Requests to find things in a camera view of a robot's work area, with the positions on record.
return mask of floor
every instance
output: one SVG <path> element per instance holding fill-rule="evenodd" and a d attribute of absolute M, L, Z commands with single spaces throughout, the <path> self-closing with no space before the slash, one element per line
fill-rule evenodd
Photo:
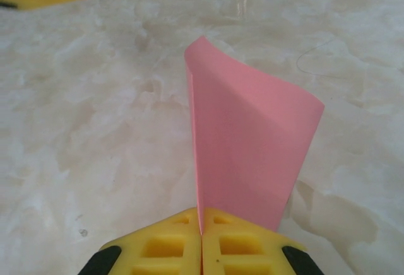
<path fill-rule="evenodd" d="M 3 274 L 76 274 L 195 205 L 200 35 L 326 109 L 280 232 L 327 275 L 404 270 L 404 0 L 84 0 L 0 12 Z"/>

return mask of marble floor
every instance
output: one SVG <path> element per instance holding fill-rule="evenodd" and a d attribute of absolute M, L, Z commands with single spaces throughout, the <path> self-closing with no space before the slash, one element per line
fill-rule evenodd
<path fill-rule="evenodd" d="M 280 231 L 327 275 L 404 274 L 403 1 L 2 10 L 2 274 L 76 274 L 195 205 L 182 54 L 200 35 L 326 105 Z"/>

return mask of folded paper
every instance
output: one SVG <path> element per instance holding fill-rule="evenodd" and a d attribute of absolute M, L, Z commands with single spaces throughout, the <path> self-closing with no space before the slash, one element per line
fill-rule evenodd
<path fill-rule="evenodd" d="M 324 105 L 204 37 L 185 61 L 201 232 L 205 208 L 276 230 Z"/>

